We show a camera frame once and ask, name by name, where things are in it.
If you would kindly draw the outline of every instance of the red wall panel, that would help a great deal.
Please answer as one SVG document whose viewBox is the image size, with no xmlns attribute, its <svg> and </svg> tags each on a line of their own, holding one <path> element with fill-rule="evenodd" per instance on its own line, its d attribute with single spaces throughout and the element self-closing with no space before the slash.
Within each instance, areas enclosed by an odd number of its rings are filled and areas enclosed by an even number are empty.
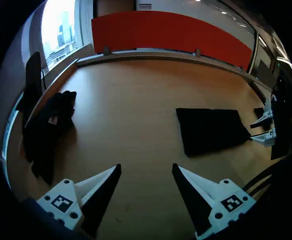
<svg viewBox="0 0 292 240">
<path fill-rule="evenodd" d="M 237 38 L 209 23 L 159 11 L 114 13 L 92 19 L 96 52 L 166 48 L 210 56 L 247 70 L 252 51 Z"/>
</svg>

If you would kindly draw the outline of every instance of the crumpled black clothing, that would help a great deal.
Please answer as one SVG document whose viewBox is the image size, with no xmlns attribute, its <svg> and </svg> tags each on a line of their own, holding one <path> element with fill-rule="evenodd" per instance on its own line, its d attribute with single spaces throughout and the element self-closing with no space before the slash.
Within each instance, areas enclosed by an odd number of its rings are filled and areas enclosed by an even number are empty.
<svg viewBox="0 0 292 240">
<path fill-rule="evenodd" d="M 57 141 L 73 126 L 71 117 L 76 95 L 70 91 L 56 93 L 24 129 L 23 145 L 27 160 L 33 162 L 32 172 L 48 184 L 53 178 Z"/>
</svg>

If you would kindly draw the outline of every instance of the skyscraper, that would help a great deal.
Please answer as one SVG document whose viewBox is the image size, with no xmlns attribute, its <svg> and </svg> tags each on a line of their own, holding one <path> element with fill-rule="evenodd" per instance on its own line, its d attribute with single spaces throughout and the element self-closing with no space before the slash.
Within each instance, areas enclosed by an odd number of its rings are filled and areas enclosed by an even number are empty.
<svg viewBox="0 0 292 240">
<path fill-rule="evenodd" d="M 68 12 L 63 12 L 61 15 L 62 18 L 62 34 L 63 34 L 63 39 L 64 43 L 68 43 L 71 41 L 71 34 L 70 34 L 70 26 L 69 26 L 69 15 Z"/>
<path fill-rule="evenodd" d="M 50 42 L 43 44 L 43 52 L 45 57 L 48 58 L 51 53 Z"/>
<path fill-rule="evenodd" d="M 59 47 L 63 46 L 64 45 L 63 34 L 60 33 L 57 38 L 58 38 L 58 45 L 59 45 Z"/>
<path fill-rule="evenodd" d="M 71 26 L 69 26 L 69 31 L 70 31 L 70 41 L 73 41 L 73 39 L 72 39 L 72 30 L 71 30 Z"/>
</svg>

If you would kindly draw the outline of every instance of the black office chair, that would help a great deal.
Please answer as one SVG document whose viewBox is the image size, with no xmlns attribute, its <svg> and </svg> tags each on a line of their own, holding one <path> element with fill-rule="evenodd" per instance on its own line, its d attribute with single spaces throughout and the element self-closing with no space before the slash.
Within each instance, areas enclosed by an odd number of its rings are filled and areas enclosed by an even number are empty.
<svg viewBox="0 0 292 240">
<path fill-rule="evenodd" d="M 22 130 L 24 129 L 34 106 L 42 96 L 41 73 L 43 76 L 43 84 L 46 88 L 44 73 L 41 69 L 40 53 L 35 52 L 26 64 L 26 86 L 24 88 L 23 97 L 16 108 L 23 113 Z"/>
</svg>

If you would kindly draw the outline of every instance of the sky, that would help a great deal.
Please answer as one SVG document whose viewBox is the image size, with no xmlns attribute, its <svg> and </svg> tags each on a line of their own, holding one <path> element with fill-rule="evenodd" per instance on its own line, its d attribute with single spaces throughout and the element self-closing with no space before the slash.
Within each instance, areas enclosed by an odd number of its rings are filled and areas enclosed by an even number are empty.
<svg viewBox="0 0 292 240">
<path fill-rule="evenodd" d="M 62 12 L 68 12 L 69 25 L 74 26 L 75 0 L 47 1 L 42 16 L 41 37 L 43 44 L 50 42 L 51 50 L 58 48 L 57 36 L 59 34 L 59 26 L 62 24 Z"/>
</svg>

